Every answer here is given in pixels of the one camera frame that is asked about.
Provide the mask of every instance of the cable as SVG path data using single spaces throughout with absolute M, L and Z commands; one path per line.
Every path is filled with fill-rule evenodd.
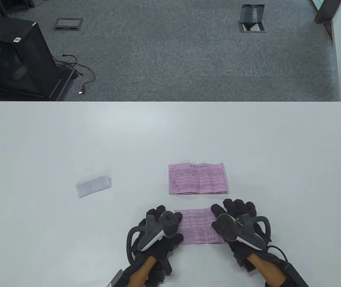
M 286 257 L 286 255 L 283 253 L 283 251 L 282 251 L 279 247 L 274 246 L 274 245 L 269 245 L 269 246 L 267 246 L 267 250 L 269 250 L 269 248 L 275 248 L 275 249 L 277 249 L 280 253 L 282 253 L 283 257 L 285 258 L 285 261 L 286 261 L 286 262 L 289 262 L 288 259 L 287 259 L 287 257 Z
M 45 0 L 42 0 L 41 3 L 39 3 L 38 5 L 35 5 L 33 8 L 36 8 L 36 7 L 40 6 L 40 5 L 42 5 L 44 1 L 45 1 Z
M 52 55 L 52 58 L 54 59 L 56 66 L 59 67 L 59 68 L 72 68 L 78 75 L 82 75 L 82 76 L 83 76 L 83 74 L 80 73 L 80 72 L 75 68 L 76 65 L 79 65 L 79 66 L 81 66 L 81 67 L 87 68 L 88 70 L 91 71 L 91 73 L 92 73 L 92 75 L 93 75 L 93 79 L 92 79 L 91 81 L 87 81 L 87 82 L 83 83 L 83 84 L 82 84 L 82 88 L 81 88 L 80 91 L 79 91 L 79 94 L 85 94 L 85 93 L 86 93 L 86 87 L 85 87 L 85 85 L 87 85 L 87 84 L 89 84 L 89 83 L 92 83 L 92 82 L 95 82 L 95 80 L 96 80 L 96 75 L 95 75 L 94 71 L 92 71 L 91 68 L 89 68 L 89 67 L 87 67 L 87 66 L 85 66 L 85 65 L 79 64 L 79 63 L 78 63 L 78 58 L 77 58 L 76 56 L 74 56 L 74 55 L 71 55 L 71 54 L 63 54 L 62 57 L 73 57 L 73 58 L 75 58 L 75 62 L 61 61 L 61 60 L 56 59 L 56 58 Z

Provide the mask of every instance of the carpeted floor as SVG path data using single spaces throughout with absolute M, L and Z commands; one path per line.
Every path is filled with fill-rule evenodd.
M 241 33 L 249 0 L 50 0 L 38 22 L 52 54 L 74 54 L 96 82 L 67 101 L 335 101 L 332 42 L 310 0 L 260 0 L 267 33 Z M 54 31 L 57 18 L 82 30 Z

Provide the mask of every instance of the forearm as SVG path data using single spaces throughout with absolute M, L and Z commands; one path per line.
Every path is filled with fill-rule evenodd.
M 279 287 L 285 282 L 286 276 L 277 265 L 262 260 L 254 253 L 247 259 L 258 269 L 270 287 Z
M 128 287 L 143 287 L 148 274 L 155 263 L 156 258 L 150 256 L 144 265 L 129 278 Z

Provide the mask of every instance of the black stand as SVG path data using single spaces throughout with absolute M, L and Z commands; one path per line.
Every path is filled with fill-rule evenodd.
M 69 82 L 78 77 L 73 69 L 67 68 L 59 72 L 62 80 L 50 98 L 39 97 L 33 94 L 24 94 L 17 91 L 0 90 L 0 101 L 61 101 Z

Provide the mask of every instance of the hand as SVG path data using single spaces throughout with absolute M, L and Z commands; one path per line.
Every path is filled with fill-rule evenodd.
M 257 211 L 255 209 L 255 205 L 252 202 L 247 202 L 246 204 L 241 199 L 236 199 L 234 202 L 231 199 L 224 200 L 224 207 L 227 211 L 225 211 L 220 205 L 214 204 L 211 207 L 211 211 L 214 213 L 216 217 L 223 213 L 227 213 L 233 218 L 237 220 L 241 220 L 241 215 L 248 213 L 251 217 L 255 217 L 257 215 Z M 265 241 L 266 245 L 271 242 L 271 239 L 268 238 L 262 231 L 259 224 L 254 224 L 254 231 Z M 214 230 L 216 229 L 216 221 L 212 222 L 212 227 Z M 255 249 L 250 246 L 241 243 L 239 241 L 228 242 L 230 248 L 232 249 L 234 256 L 236 257 L 238 262 L 242 262 L 247 257 L 255 252 Z
M 157 221 L 160 216 L 165 212 L 165 206 L 160 205 L 157 209 L 149 210 L 146 215 L 153 215 L 155 220 Z M 180 212 L 175 213 L 179 222 L 182 220 L 182 214 Z M 146 224 L 146 218 L 144 218 L 140 223 L 139 226 L 144 226 Z M 183 240 L 184 236 L 182 234 L 176 234 L 172 238 L 163 237 L 161 240 L 157 240 L 151 247 L 149 247 L 145 251 L 138 251 L 138 243 L 143 238 L 144 232 L 140 232 L 138 238 L 135 240 L 131 247 L 131 252 L 135 255 L 135 264 L 128 267 L 126 269 L 126 273 L 134 273 L 137 271 L 138 268 L 142 265 L 143 262 L 147 260 L 149 257 L 154 257 L 159 264 L 162 265 L 165 273 L 169 275 L 172 272 L 172 267 L 169 264 L 167 259 L 167 254 L 170 251 L 173 251 L 173 248 L 176 245 L 179 245 Z

